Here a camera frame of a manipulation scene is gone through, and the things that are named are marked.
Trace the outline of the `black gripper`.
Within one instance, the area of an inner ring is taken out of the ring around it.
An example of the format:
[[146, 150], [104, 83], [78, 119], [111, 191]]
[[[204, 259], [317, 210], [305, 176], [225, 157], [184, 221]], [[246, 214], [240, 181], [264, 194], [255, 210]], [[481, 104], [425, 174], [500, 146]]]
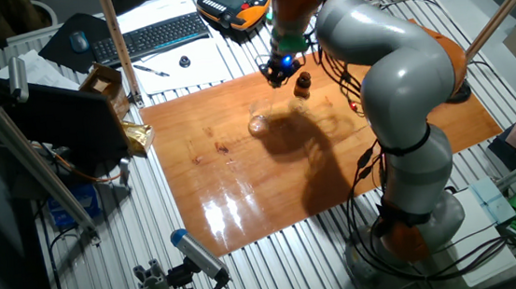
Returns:
[[258, 69], [268, 84], [273, 89], [282, 88], [288, 79], [299, 71], [300, 61], [292, 55], [278, 55], [272, 53], [266, 63], [262, 63]]

